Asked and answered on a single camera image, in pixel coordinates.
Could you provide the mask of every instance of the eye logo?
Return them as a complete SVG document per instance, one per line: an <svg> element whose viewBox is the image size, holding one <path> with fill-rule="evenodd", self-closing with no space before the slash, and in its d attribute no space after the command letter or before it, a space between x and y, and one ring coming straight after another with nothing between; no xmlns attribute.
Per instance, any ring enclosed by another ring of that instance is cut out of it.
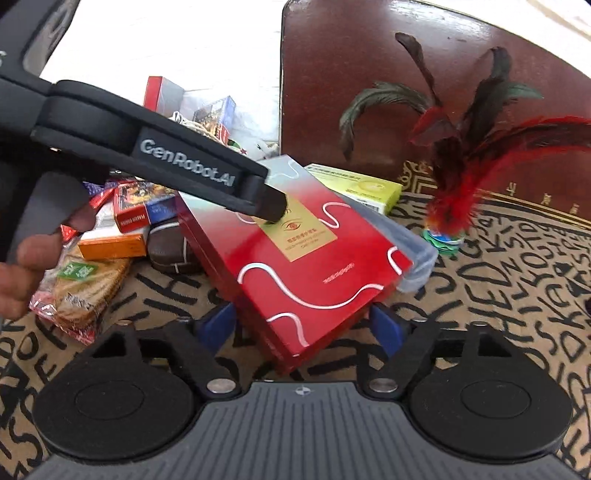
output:
<svg viewBox="0 0 591 480"><path fill-rule="evenodd" d="M293 230L297 230L301 226L301 220L299 218L294 220L289 220L285 222L281 227L283 228L284 232L291 232Z"/></svg>

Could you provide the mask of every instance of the green label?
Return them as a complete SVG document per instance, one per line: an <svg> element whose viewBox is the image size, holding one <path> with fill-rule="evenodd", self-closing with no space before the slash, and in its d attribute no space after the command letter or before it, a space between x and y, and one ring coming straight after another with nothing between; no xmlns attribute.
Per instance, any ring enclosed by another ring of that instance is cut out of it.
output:
<svg viewBox="0 0 591 480"><path fill-rule="evenodd" d="M68 278L70 280L86 280L99 269L96 265L88 263L70 262L61 269L58 277Z"/></svg>

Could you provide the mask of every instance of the clear plastic case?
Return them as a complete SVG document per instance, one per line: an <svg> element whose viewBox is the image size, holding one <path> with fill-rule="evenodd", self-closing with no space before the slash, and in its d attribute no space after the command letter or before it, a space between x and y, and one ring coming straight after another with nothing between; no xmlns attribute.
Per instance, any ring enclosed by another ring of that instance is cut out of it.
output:
<svg viewBox="0 0 591 480"><path fill-rule="evenodd" d="M437 261L437 256L439 255L437 249L391 218L374 212L371 208L348 197L338 193L337 195L379 230L384 237L396 245L413 262L411 269L403 276L398 284L397 290L406 293L417 291L423 287L427 283L427 280L429 280L435 262Z"/></svg>

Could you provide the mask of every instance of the patterned rug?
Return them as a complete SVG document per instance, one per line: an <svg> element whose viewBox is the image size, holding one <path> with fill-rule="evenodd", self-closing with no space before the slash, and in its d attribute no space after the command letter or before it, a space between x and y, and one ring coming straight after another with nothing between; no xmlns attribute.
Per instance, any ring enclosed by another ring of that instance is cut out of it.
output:
<svg viewBox="0 0 591 480"><path fill-rule="evenodd" d="M405 194L392 216L416 233L428 197ZM134 265L103 320L131 319L138 329L177 316L200 317L221 299L207 277L164 275L141 261ZM391 308L406 319L422 318L463 328L484 319L568 392L573 422L558 456L591 476L589 408L591 320L583 302L591 296L591 232L504 202L488 202L465 246L440 257L427 285L394 294ZM47 456L31 421L35 396L82 346L29 314L0 336L0 479L22 478ZM386 355L366 322L334 341L291 380L355 380L378 369ZM219 362L244 387L276 378L246 332L237 328Z"/></svg>

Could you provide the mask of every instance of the brown leather pouch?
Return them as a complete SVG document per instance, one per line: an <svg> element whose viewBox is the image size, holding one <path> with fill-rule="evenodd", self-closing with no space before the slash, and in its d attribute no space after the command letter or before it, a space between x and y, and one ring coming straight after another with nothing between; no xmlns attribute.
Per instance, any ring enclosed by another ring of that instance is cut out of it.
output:
<svg viewBox="0 0 591 480"><path fill-rule="evenodd" d="M148 236L148 257L152 266L163 273L187 275L202 270L176 218L152 227Z"/></svg>

